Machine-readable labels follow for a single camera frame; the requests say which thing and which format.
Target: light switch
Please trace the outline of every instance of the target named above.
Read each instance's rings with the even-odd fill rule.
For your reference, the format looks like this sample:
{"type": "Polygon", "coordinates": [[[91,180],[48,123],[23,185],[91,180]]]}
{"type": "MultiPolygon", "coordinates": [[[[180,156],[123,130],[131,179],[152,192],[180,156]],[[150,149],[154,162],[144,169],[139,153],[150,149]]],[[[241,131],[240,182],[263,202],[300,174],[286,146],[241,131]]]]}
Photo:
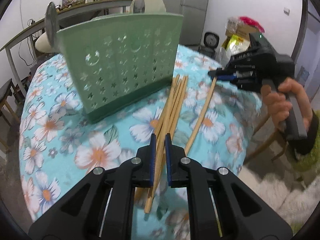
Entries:
{"type": "Polygon", "coordinates": [[[290,14],[290,9],[287,8],[287,7],[284,7],[283,12],[284,12],[286,15],[289,15],[289,14],[290,14]]]}

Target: bundle of chopsticks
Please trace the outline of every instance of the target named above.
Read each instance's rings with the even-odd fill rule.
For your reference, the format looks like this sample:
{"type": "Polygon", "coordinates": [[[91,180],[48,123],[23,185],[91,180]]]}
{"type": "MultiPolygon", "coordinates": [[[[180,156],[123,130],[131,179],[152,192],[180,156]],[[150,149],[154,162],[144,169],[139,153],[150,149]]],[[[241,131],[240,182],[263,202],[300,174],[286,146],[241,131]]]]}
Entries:
{"type": "MultiPolygon", "coordinates": [[[[185,98],[187,83],[188,83],[188,76],[184,76],[181,79],[180,75],[177,75],[176,77],[174,77],[172,79],[168,99],[164,105],[164,108],[162,110],[162,113],[160,115],[158,123],[156,125],[155,130],[154,130],[154,134],[156,135],[156,138],[157,138],[155,175],[154,175],[153,187],[148,188],[147,200],[146,200],[146,204],[145,204],[145,208],[144,208],[145,213],[150,213],[152,201],[153,201],[156,189],[158,187],[158,184],[160,182],[162,168],[165,165],[165,160],[166,160],[165,149],[164,149],[165,135],[167,133],[170,133],[171,139],[173,139],[174,132],[176,130],[178,119],[180,116],[183,100],[185,98]]],[[[191,136],[186,144],[186,147],[184,149],[186,155],[188,154],[188,152],[193,144],[193,141],[196,138],[196,135],[197,135],[199,128],[202,124],[202,121],[204,119],[205,113],[207,112],[208,105],[210,103],[215,84],[216,84],[216,78],[212,82],[210,90],[208,91],[208,94],[207,94],[206,101],[204,103],[204,106],[203,106],[201,113],[199,115],[199,118],[197,120],[196,126],[195,126],[194,130],[192,131],[192,134],[191,134],[191,136]]],[[[136,188],[135,201],[139,200],[141,198],[144,190],[146,190],[146,189],[136,188]]]]}

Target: tablecloth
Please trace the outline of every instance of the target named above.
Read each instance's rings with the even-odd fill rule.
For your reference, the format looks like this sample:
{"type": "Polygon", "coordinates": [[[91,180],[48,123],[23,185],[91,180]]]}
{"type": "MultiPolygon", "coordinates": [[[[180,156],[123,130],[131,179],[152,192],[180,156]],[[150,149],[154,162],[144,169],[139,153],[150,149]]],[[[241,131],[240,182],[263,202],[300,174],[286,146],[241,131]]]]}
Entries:
{"type": "MultiPolygon", "coordinates": [[[[179,45],[174,75],[189,75],[173,143],[184,147],[204,104],[214,60],[179,45]]],[[[43,63],[27,93],[20,125],[20,174],[31,218],[38,219],[94,167],[111,169],[149,144],[168,88],[90,124],[62,55],[43,63]]],[[[254,93],[217,82],[188,157],[203,166],[238,174],[261,101],[254,93]]],[[[151,213],[135,203],[132,239],[190,239],[185,188],[168,188],[165,169],[151,213]]]]}

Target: human hand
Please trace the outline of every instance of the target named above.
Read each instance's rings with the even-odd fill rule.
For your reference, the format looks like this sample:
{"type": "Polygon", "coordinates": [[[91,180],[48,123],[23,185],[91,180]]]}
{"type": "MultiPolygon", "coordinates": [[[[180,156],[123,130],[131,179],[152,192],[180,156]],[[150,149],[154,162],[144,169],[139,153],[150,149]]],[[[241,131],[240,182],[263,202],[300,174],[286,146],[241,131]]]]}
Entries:
{"type": "Polygon", "coordinates": [[[308,132],[313,113],[309,98],[303,86],[292,78],[287,78],[283,83],[280,84],[278,90],[278,93],[271,93],[270,86],[263,85],[261,88],[262,101],[267,105],[268,113],[271,115],[275,127],[279,130],[282,130],[279,124],[289,116],[289,111],[292,108],[292,104],[285,100],[285,95],[283,93],[292,92],[297,98],[303,123],[308,132]]]}

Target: black handle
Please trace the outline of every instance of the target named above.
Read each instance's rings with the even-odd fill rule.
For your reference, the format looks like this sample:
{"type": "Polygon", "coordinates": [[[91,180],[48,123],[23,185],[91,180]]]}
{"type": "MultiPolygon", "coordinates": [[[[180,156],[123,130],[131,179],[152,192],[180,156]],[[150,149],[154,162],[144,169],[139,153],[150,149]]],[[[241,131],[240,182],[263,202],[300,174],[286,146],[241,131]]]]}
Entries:
{"type": "MultiPolygon", "coordinates": [[[[272,92],[278,91],[271,79],[263,79],[262,85],[269,85],[272,92]]],[[[286,100],[288,102],[291,102],[292,104],[292,109],[289,111],[288,118],[285,120],[285,122],[280,124],[280,126],[284,127],[284,134],[286,136],[286,139],[287,141],[306,139],[307,131],[304,126],[297,99],[292,92],[285,94],[285,97],[286,100]]]]}

